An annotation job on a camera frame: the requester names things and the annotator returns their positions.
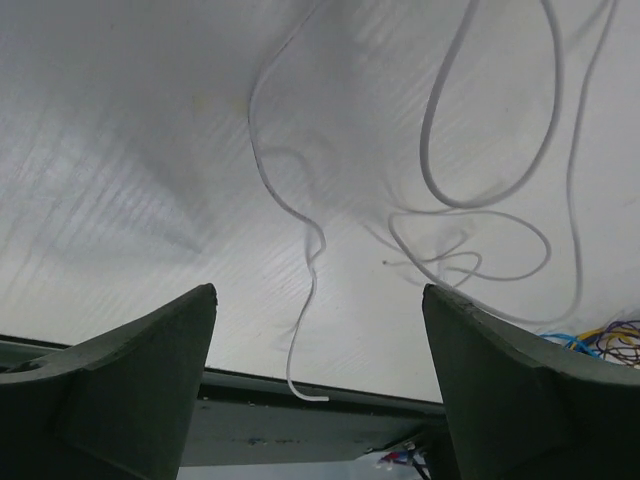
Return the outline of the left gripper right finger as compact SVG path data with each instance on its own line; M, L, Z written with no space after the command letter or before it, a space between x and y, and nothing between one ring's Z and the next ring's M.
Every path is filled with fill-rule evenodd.
M639 372L426 285L422 310L464 479L636 479Z

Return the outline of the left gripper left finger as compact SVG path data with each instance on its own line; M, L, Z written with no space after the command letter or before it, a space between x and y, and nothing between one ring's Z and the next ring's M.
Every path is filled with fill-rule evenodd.
M176 478L216 308L200 285L2 373L2 478Z

